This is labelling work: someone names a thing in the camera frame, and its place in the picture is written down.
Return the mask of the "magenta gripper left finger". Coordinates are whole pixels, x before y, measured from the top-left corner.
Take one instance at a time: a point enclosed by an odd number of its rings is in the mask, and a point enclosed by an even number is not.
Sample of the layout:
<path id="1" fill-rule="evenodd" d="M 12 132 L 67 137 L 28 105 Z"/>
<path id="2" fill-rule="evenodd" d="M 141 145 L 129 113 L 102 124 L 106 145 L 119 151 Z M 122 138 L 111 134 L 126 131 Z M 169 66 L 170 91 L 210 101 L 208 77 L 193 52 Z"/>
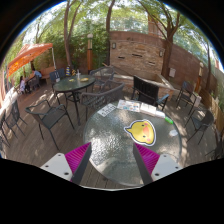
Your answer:
<path id="1" fill-rule="evenodd" d="M 91 143 L 86 143 L 66 154 L 57 153 L 41 169 L 79 185 L 91 153 Z"/>

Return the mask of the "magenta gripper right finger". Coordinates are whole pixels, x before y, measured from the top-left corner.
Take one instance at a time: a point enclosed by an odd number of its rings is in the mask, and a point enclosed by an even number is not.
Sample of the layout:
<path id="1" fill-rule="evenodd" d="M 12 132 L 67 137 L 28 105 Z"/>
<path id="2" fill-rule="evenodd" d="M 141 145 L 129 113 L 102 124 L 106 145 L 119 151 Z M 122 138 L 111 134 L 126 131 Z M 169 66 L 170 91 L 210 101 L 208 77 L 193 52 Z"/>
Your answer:
<path id="1" fill-rule="evenodd" d="M 182 169 L 168 154 L 157 154 L 143 145 L 134 143 L 133 154 L 144 185 Z"/>

